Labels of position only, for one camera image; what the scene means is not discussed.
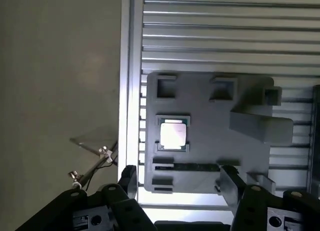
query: gray wall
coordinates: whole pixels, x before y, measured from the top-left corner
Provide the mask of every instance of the gray wall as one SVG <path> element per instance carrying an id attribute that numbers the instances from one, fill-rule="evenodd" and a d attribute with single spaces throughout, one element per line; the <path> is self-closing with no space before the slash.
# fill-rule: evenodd
<path id="1" fill-rule="evenodd" d="M 118 132 L 121 0 L 0 0 L 0 224 L 13 230 L 97 156 L 69 138 Z M 117 180 L 100 170 L 91 192 Z"/>

